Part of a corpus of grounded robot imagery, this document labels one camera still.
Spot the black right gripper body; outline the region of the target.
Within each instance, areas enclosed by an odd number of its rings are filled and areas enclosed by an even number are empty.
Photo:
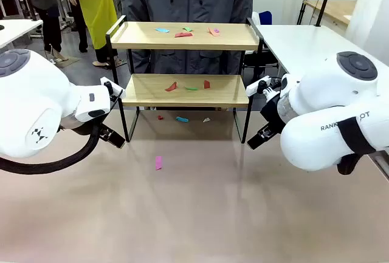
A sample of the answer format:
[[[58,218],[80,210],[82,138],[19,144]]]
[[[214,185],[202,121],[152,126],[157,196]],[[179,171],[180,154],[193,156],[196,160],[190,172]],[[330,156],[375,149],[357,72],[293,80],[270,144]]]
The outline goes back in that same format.
[[[268,121],[268,126],[273,132],[282,132],[285,127],[285,122],[281,119],[277,104],[280,100],[280,95],[272,97],[269,101],[266,101],[266,105],[263,107],[263,117]]]

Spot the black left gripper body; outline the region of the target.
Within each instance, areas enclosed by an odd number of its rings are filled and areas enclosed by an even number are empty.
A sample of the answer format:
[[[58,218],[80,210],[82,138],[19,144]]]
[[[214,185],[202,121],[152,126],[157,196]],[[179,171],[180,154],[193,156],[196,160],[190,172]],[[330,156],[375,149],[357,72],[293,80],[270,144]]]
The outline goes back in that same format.
[[[100,139],[110,139],[112,135],[112,129],[101,123],[98,131]]]

